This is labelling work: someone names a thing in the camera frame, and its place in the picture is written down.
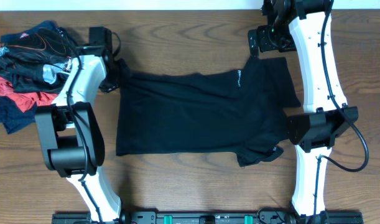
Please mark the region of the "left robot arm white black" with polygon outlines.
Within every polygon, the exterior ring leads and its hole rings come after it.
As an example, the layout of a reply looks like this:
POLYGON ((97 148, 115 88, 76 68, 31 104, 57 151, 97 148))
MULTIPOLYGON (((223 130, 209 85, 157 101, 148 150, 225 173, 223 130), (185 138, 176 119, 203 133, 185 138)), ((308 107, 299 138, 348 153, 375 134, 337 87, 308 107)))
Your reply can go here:
POLYGON ((40 106, 35 122, 44 163, 71 183, 88 212, 57 212, 52 223, 130 223, 121 198, 112 189, 103 163, 105 145, 93 111, 98 91, 119 88, 123 68, 113 49, 116 33, 90 27, 89 43, 72 48, 68 79, 49 106, 40 106))

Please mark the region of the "black polo shirt with logo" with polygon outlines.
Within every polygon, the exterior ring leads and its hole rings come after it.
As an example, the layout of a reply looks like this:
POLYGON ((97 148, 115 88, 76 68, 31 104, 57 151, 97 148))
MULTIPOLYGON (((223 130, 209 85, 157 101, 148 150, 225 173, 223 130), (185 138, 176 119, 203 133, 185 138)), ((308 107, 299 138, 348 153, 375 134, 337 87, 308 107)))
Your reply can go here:
POLYGON ((284 57, 204 75, 126 72, 116 155, 232 152, 241 167, 271 162, 300 101, 284 57))

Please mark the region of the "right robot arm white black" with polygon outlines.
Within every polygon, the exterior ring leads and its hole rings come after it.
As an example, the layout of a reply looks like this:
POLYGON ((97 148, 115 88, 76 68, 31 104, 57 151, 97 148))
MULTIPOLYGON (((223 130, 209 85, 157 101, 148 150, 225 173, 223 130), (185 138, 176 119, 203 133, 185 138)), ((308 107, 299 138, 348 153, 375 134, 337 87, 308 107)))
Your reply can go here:
POLYGON ((355 126, 358 109, 349 106, 340 85, 331 41, 333 1, 264 1, 267 23, 248 32, 251 55, 296 51, 304 86, 304 112, 289 116, 289 139, 296 151, 293 211, 284 223, 361 223, 357 212, 328 212, 323 199, 327 165, 336 138, 355 126))

